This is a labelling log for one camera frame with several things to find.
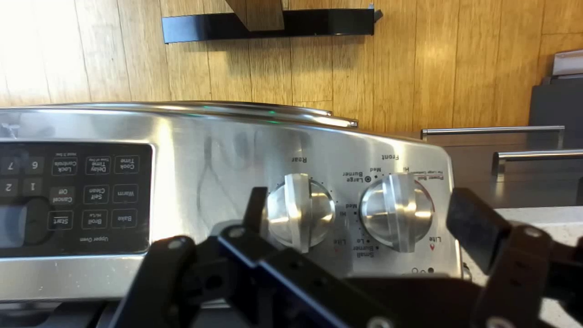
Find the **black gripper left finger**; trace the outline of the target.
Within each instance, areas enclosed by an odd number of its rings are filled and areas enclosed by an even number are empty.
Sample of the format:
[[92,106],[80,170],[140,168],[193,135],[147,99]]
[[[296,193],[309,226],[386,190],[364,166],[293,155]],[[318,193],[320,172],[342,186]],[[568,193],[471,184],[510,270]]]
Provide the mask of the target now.
[[245,235],[260,239],[266,188],[253,188],[240,224],[194,244],[185,235],[153,243],[120,301],[111,328],[189,328],[207,301],[222,299],[247,325],[258,323],[249,266],[225,246]]

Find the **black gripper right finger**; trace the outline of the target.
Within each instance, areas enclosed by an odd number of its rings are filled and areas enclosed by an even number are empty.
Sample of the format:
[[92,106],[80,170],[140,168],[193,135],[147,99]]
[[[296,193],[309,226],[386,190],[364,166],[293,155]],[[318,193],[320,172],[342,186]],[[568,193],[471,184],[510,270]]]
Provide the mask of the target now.
[[583,239],[568,246],[541,228],[510,223],[468,188],[451,192],[446,228],[486,275],[471,328],[542,328],[544,299],[583,323]]

